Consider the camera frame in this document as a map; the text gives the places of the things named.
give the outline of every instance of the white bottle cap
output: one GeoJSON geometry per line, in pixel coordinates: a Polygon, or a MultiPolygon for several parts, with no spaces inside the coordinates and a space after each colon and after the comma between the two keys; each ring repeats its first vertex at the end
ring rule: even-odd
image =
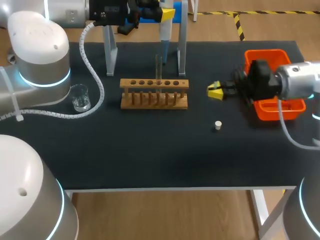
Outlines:
{"type": "Polygon", "coordinates": [[[215,129],[220,130],[221,126],[222,126],[222,122],[220,121],[215,122],[215,129]]]}

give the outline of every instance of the black table surface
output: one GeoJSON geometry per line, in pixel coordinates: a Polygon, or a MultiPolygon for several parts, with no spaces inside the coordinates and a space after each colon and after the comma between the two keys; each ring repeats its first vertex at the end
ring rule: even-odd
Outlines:
{"type": "MultiPolygon", "coordinates": [[[[158,43],[119,43],[114,77],[106,77],[104,46],[88,43],[88,59],[106,91],[103,106],[82,119],[25,115],[0,122],[0,134],[18,137],[42,157],[65,189],[267,187],[296,186],[320,165],[319,153],[293,146],[278,122],[258,120],[237,98],[207,97],[213,81],[227,81],[244,64],[249,49],[283,49],[293,63],[303,61],[293,41],[190,42],[187,44],[188,110],[121,110],[120,78],[154,78],[158,43]],[[215,121],[222,122],[218,132],[215,121]]],[[[178,74],[171,44],[163,79],[178,74]]],[[[98,87],[79,47],[70,46],[71,82],[89,87],[91,103],[98,87]]],[[[42,107],[74,113],[69,99],[42,107]]],[[[311,105],[287,124],[298,142],[312,144],[311,105]]]]}

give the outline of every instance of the gray cable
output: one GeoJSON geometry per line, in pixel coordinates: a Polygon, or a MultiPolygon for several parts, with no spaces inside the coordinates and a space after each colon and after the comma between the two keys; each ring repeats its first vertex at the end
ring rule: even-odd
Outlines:
{"type": "MultiPolygon", "coordinates": [[[[63,113],[57,113],[57,112],[45,111],[45,110],[23,109],[23,110],[21,110],[22,115],[24,115],[24,114],[37,114],[37,115],[45,115],[45,116],[50,116],[50,117],[55,117],[55,118],[60,118],[60,119],[80,119],[80,118],[86,117],[86,116],[94,113],[96,110],[98,110],[100,108],[100,106],[102,105],[102,103],[105,99],[105,89],[104,89],[104,86],[103,86],[99,76],[97,75],[96,71],[93,69],[89,60],[87,59],[87,55],[85,52],[86,36],[87,36],[88,32],[94,27],[95,27],[94,23],[91,22],[89,25],[87,25],[84,28],[84,30],[81,34],[80,40],[79,40],[79,49],[80,49],[80,54],[81,54],[81,57],[82,57],[84,64],[86,65],[86,67],[88,68],[90,73],[92,74],[94,80],[96,81],[96,83],[99,87],[100,98],[99,98],[99,101],[97,102],[97,104],[93,108],[91,108],[89,111],[86,111],[86,112],[83,112],[80,114],[63,114],[63,113]]],[[[0,116],[0,121],[5,120],[10,117],[13,117],[15,115],[16,115],[15,112],[9,112],[8,114],[0,116]]]]}
{"type": "Polygon", "coordinates": [[[298,148],[305,149],[305,150],[320,151],[320,147],[302,145],[302,144],[296,142],[295,140],[293,140],[293,138],[290,136],[290,134],[289,134],[289,132],[287,130],[287,127],[286,127],[286,123],[285,123],[285,120],[284,120],[284,115],[282,113],[282,105],[281,105],[281,100],[280,99],[278,99],[278,110],[279,110],[279,118],[280,118],[280,123],[281,123],[281,126],[282,126],[282,130],[283,130],[284,134],[286,135],[286,137],[288,138],[288,140],[293,145],[295,145],[298,148]]]}

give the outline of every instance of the orange container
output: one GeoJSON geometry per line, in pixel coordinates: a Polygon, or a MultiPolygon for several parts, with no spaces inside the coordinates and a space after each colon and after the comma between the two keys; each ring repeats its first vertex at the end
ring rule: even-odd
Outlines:
{"type": "MultiPolygon", "coordinates": [[[[287,53],[282,49],[248,50],[244,53],[245,72],[248,74],[253,60],[266,60],[273,72],[280,65],[291,64],[287,53]]],[[[278,98],[255,101],[255,111],[262,121],[279,120],[278,98]]],[[[282,101],[282,114],[284,120],[294,120],[306,110],[303,99],[282,101]]]]}

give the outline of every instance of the test tube rack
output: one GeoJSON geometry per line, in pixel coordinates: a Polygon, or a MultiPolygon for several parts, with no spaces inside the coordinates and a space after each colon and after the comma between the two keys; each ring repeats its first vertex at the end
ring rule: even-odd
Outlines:
{"type": "Polygon", "coordinates": [[[185,79],[122,78],[120,88],[124,89],[121,109],[188,109],[186,90],[189,89],[189,81],[185,79]]]}

